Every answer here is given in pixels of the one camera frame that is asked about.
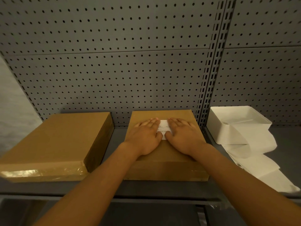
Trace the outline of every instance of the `brown cardboard box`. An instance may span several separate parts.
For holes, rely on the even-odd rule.
[[[109,112],[54,114],[0,159],[12,182],[82,180],[101,163],[114,124]]]
[[[133,111],[127,133],[136,123],[156,117],[160,120],[182,118],[198,127],[191,110]],[[167,140],[162,140],[153,152],[137,159],[124,179],[208,181],[209,175],[193,158],[177,151]]]

